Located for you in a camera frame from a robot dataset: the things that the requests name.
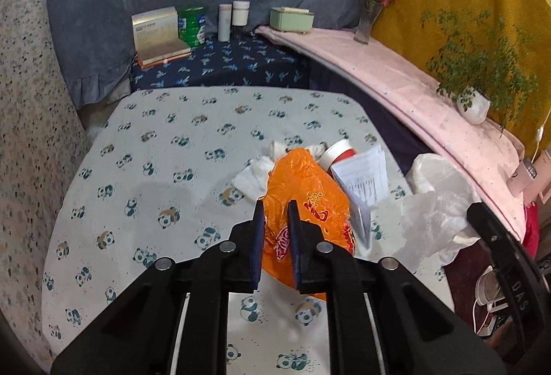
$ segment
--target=pink tablecloth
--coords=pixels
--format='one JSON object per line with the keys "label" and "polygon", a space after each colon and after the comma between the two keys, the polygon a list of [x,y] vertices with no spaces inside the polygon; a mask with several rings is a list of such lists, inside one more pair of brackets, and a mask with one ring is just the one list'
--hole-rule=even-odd
{"label": "pink tablecloth", "polygon": [[436,93],[435,79],[374,39],[364,45],[351,32],[324,29],[296,34],[259,27],[257,32],[335,70],[381,103],[434,152],[462,169],[504,226],[523,240],[522,198],[511,196],[505,185],[519,164],[516,138],[489,120],[478,126],[467,123],[448,98]]}

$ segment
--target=red cloth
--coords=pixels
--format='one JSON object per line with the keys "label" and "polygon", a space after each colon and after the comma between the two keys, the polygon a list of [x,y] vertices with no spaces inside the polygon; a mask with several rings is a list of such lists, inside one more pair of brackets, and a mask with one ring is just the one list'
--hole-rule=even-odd
{"label": "red cloth", "polygon": [[524,217],[526,218],[526,234],[522,245],[527,253],[534,258],[539,244],[538,205],[535,202],[530,203],[528,207],[524,206]]}

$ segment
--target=green canister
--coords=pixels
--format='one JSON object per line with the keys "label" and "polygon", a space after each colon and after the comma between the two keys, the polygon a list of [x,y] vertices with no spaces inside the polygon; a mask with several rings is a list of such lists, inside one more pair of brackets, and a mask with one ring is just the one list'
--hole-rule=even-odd
{"label": "green canister", "polygon": [[205,8],[180,8],[178,11],[178,37],[191,48],[205,42]]}

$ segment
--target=white lid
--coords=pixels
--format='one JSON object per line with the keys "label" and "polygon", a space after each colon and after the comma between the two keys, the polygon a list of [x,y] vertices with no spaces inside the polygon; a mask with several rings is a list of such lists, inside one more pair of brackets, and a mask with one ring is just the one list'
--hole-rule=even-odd
{"label": "white lid", "polygon": [[327,151],[323,153],[318,164],[325,171],[328,171],[333,161],[348,149],[352,149],[352,145],[347,138],[344,138],[327,148]]}
{"label": "white lid", "polygon": [[248,1],[233,1],[233,7],[237,10],[248,10],[251,3]]}

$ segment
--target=vase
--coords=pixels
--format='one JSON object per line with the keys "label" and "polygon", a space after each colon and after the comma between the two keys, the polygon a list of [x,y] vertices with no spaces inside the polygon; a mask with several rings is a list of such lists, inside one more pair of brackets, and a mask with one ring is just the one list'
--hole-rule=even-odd
{"label": "vase", "polygon": [[457,109],[459,113],[463,116],[463,118],[467,120],[471,125],[480,125],[482,122],[484,122],[484,120],[486,120],[491,102],[480,92],[474,91],[472,103],[472,106],[470,108],[467,108],[467,110],[465,111],[465,108],[458,99]]}
{"label": "vase", "polygon": [[362,44],[368,44],[371,38],[371,28],[377,19],[377,16],[382,10],[382,6],[378,3],[371,7],[364,8],[360,15],[360,23],[357,25],[357,30],[354,35],[354,40]]}

